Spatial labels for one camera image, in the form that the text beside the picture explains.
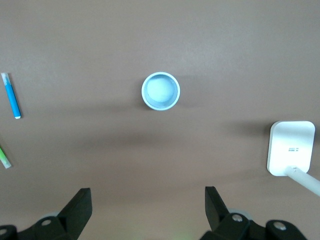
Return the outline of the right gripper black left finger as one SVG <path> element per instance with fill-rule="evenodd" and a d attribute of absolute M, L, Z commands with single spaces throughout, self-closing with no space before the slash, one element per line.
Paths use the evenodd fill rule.
<path fill-rule="evenodd" d="M 77 240 L 92 216 L 90 188 L 81 188 L 56 215 L 46 216 L 18 232 L 14 225 L 1 225 L 2 240 Z"/>

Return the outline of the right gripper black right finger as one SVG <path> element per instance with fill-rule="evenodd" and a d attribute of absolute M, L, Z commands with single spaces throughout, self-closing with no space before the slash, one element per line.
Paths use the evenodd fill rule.
<path fill-rule="evenodd" d="M 292 223 L 269 220 L 260 226 L 239 212 L 231 213 L 214 186 L 205 187 L 205 214 L 211 230 L 202 240 L 305 240 Z"/>

